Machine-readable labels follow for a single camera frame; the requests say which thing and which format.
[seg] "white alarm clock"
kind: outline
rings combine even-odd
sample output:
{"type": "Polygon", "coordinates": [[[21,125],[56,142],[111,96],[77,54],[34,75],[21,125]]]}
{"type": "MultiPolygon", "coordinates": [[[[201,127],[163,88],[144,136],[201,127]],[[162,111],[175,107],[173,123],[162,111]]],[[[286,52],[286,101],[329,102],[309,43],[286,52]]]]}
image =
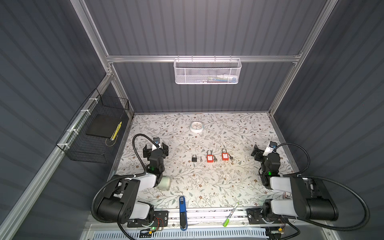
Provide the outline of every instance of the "white alarm clock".
{"type": "Polygon", "coordinates": [[[189,129],[191,132],[201,133],[204,130],[204,124],[202,122],[192,122],[189,129]]]}

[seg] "floral tablecloth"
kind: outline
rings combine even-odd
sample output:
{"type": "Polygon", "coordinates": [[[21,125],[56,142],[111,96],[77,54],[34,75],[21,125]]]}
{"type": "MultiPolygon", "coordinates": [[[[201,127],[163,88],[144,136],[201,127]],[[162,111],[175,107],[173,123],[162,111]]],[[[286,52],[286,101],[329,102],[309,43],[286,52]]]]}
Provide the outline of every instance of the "floral tablecloth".
{"type": "MultiPolygon", "coordinates": [[[[143,171],[132,148],[137,133],[160,137],[169,146],[164,175],[172,178],[170,190],[151,188],[138,193],[138,200],[157,209],[178,208],[180,195],[192,208],[231,207],[236,202],[240,206],[260,206],[266,198],[282,198],[282,192],[263,187],[257,174],[260,163],[250,156],[254,144],[264,149],[269,141],[279,143],[266,113],[135,115],[117,170],[119,175],[143,171]],[[204,123],[202,133],[189,130],[192,121],[204,123]],[[222,160],[223,147],[233,161],[222,160]],[[217,162],[206,162],[207,150],[212,150],[217,162]],[[193,154],[197,162],[191,162],[193,154]]],[[[144,137],[136,139],[141,157],[146,144],[151,147],[144,137]]],[[[293,172],[283,149],[279,148],[278,153],[281,174],[293,172]]]]}

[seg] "red padlock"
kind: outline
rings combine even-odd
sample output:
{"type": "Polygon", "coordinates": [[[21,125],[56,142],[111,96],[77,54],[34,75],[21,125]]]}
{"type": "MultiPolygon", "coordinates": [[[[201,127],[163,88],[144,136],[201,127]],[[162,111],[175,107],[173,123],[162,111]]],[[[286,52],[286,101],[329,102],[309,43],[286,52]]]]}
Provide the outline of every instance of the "red padlock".
{"type": "Polygon", "coordinates": [[[228,156],[226,148],[221,149],[221,155],[223,157],[223,161],[228,161],[229,160],[229,156],[228,156]]]}
{"type": "Polygon", "coordinates": [[[207,151],[207,162],[214,162],[214,156],[212,155],[212,151],[207,151]]]}

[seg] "gray wall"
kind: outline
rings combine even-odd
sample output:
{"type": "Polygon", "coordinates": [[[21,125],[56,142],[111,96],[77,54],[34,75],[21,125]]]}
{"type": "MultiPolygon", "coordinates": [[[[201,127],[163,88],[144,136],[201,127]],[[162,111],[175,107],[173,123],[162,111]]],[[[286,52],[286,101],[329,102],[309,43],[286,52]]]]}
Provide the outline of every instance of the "gray wall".
{"type": "MultiPolygon", "coordinates": [[[[0,222],[104,75],[69,1],[0,1],[0,222]]],[[[107,168],[64,159],[15,239],[74,239],[107,168]]]]}
{"type": "Polygon", "coordinates": [[[238,84],[175,83],[172,63],[114,63],[135,112],[268,110],[292,63],[243,63],[238,84]]]}
{"type": "MultiPolygon", "coordinates": [[[[312,161],[305,174],[340,181],[367,202],[368,225],[343,239],[382,236],[384,214],[384,1],[341,0],[279,106],[275,118],[287,142],[312,161]]],[[[299,168],[306,160],[291,148],[299,168]]],[[[330,185],[337,226],[358,223],[362,207],[330,185]]]]}
{"type": "MultiPolygon", "coordinates": [[[[324,2],[86,0],[109,55],[294,55],[324,2]]],[[[115,66],[140,113],[268,110],[291,64],[243,63],[226,86],[177,85],[170,63],[115,66]]]]}

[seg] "green marker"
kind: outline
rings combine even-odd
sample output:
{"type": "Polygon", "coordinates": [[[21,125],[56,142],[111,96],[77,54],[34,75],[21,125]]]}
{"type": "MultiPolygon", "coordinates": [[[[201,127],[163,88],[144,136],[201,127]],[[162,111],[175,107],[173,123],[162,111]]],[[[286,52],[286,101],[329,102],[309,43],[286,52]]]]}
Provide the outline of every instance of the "green marker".
{"type": "Polygon", "coordinates": [[[228,216],[227,219],[225,220],[223,226],[226,227],[226,226],[228,225],[228,223],[229,223],[229,219],[231,218],[232,214],[235,212],[237,206],[239,206],[239,203],[236,203],[236,205],[233,207],[231,213],[229,214],[229,216],[228,216]]]}

